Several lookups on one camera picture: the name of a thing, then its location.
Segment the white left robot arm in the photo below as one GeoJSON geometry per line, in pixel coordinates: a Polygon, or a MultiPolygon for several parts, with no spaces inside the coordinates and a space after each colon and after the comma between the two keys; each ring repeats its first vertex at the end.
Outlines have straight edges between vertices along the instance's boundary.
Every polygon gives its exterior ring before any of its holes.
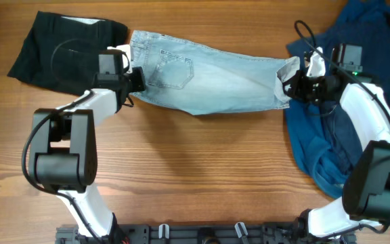
{"type": "Polygon", "coordinates": [[[133,60],[130,45],[99,53],[99,71],[89,89],[70,104],[36,110],[22,150],[24,177],[65,204],[77,222],[74,239],[79,243],[129,242],[94,182],[98,170],[95,128],[122,107],[132,107],[129,95],[145,89],[143,70],[133,66],[133,60]]]}

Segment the light blue denim shorts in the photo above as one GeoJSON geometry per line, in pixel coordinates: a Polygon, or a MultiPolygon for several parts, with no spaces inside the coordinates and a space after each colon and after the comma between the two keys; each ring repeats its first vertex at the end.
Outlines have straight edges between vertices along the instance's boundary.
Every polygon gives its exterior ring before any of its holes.
{"type": "Polygon", "coordinates": [[[135,97],[191,115],[288,108],[283,83],[300,68],[298,57],[235,54],[141,30],[133,32],[130,46],[146,82],[135,97]]]}

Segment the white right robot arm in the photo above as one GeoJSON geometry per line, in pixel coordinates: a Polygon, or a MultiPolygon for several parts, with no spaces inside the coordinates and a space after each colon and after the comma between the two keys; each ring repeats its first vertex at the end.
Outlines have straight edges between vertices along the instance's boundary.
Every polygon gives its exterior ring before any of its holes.
{"type": "Polygon", "coordinates": [[[390,227],[390,109],[383,89],[362,75],[359,64],[330,62],[334,73],[327,75],[320,47],[312,47],[305,61],[307,72],[293,72],[283,92],[314,105],[336,102],[351,119],[363,153],[341,197],[299,220],[303,234],[324,241],[362,228],[384,233],[390,227]]]}

